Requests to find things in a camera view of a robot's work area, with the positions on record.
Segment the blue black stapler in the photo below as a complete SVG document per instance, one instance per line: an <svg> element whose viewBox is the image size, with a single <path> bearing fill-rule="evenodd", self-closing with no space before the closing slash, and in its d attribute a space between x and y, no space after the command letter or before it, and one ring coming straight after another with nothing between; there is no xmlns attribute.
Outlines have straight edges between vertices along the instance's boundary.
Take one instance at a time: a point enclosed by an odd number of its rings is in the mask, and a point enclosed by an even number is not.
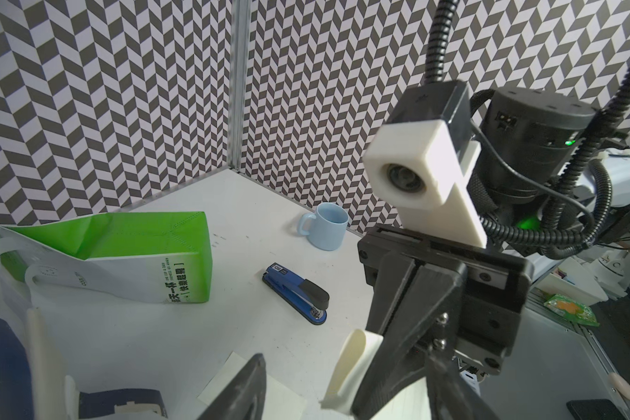
<svg viewBox="0 0 630 420"><path fill-rule="evenodd" d="M316 283L276 263L264 271L262 281L311 324L327 321L330 295Z"/></svg>

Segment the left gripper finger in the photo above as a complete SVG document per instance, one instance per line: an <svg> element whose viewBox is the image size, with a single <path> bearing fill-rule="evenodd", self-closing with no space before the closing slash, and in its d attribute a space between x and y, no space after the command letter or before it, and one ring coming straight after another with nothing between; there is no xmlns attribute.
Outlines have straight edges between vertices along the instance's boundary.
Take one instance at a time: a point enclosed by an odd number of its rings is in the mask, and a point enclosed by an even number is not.
<svg viewBox="0 0 630 420"><path fill-rule="evenodd" d="M267 394L266 361L261 353L243 366L241 358L230 355L225 365L206 385L201 397L206 409L204 419L262 419Z"/></svg>

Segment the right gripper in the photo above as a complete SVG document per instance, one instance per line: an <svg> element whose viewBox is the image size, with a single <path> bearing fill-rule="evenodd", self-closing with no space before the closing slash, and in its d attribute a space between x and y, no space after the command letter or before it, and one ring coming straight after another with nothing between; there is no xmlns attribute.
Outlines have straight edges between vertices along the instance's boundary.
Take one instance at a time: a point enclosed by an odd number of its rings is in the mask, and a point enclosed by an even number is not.
<svg viewBox="0 0 630 420"><path fill-rule="evenodd" d="M432 419L498 419L453 365L454 344L460 360L500 374L516 342L532 265L390 225L371 227L358 254L374 290L366 328L383 343L355 396L354 417L372 418L424 379Z"/></svg>

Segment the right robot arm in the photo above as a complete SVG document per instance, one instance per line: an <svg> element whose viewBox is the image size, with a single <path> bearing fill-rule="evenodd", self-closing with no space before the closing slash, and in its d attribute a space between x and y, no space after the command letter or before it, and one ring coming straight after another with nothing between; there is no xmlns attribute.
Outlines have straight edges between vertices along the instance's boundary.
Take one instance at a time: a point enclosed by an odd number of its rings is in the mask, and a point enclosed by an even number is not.
<svg viewBox="0 0 630 420"><path fill-rule="evenodd" d="M561 94L511 87L493 91L477 126L460 80L402 95L363 158L374 193L397 209L402 227L371 227L358 244L374 290L366 328L381 344L353 392L354 418L375 417L418 381L426 383L434 418L494 417L452 361L500 372L516 343L533 269L488 241L542 247L589 236L497 225L480 217L467 187L480 180L496 204L530 203L584 143L596 115Z"/></svg>

